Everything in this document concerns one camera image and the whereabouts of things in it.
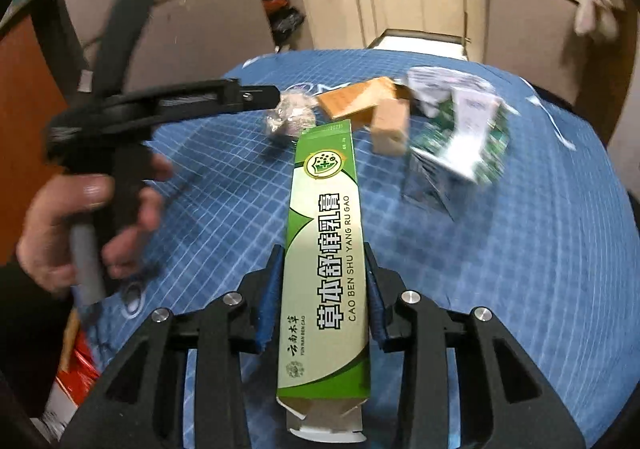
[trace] metal screw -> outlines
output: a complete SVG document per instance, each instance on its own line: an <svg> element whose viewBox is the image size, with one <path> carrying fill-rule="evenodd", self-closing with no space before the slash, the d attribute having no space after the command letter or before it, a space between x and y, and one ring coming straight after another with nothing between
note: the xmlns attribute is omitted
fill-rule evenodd
<svg viewBox="0 0 640 449"><path fill-rule="evenodd" d="M402 292L402 295L400 297L407 304L416 304L418 301L420 301L420 294L418 294L418 292L414 292L413 290Z"/></svg>
<svg viewBox="0 0 640 449"><path fill-rule="evenodd" d="M485 308L484 306L476 308L474 310L474 315L476 316L476 319L478 319L479 321L482 321L483 323L490 321L491 318L494 316L491 313L491 310L489 310L489 308Z"/></svg>
<svg viewBox="0 0 640 449"><path fill-rule="evenodd" d="M151 320L154 323L162 323L169 318L169 310L166 308L156 308L151 312Z"/></svg>
<svg viewBox="0 0 640 449"><path fill-rule="evenodd" d="M222 301L229 306L235 306L242 302L242 296L238 292L229 292L225 294Z"/></svg>

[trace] gray foam handle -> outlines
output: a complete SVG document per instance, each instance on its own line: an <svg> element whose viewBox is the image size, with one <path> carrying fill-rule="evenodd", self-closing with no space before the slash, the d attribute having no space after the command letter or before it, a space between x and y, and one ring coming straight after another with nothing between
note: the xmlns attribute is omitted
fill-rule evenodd
<svg viewBox="0 0 640 449"><path fill-rule="evenodd" d="M95 304L107 297L107 294L104 288L104 268L100 261L98 240L91 220L74 223L71 226L69 241L71 256L76 266L81 304Z"/></svg>

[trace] towel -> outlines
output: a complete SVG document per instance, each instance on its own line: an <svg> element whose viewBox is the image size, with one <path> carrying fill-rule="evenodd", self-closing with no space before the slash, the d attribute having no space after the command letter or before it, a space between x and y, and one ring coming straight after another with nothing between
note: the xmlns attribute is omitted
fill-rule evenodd
<svg viewBox="0 0 640 449"><path fill-rule="evenodd" d="M618 38L618 22L613 10L624 10L623 0L582 0L575 15L575 32L589 35L596 42Z"/></svg>

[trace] black trigger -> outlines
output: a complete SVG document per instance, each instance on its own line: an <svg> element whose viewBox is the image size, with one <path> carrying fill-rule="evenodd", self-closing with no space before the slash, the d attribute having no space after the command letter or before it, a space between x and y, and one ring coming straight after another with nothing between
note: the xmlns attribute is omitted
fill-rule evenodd
<svg viewBox="0 0 640 449"><path fill-rule="evenodd" d="M113 222L116 233L138 221L144 180L155 178L153 151L143 144L119 146L113 154Z"/></svg>

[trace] brown door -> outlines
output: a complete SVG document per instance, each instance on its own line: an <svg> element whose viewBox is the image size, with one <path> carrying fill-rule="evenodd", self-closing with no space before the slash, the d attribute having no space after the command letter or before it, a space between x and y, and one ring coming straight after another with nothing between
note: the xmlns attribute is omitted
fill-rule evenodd
<svg viewBox="0 0 640 449"><path fill-rule="evenodd" d="M14 250L31 199L57 171L43 161L42 130L65 108L27 16L0 40L0 263Z"/></svg>

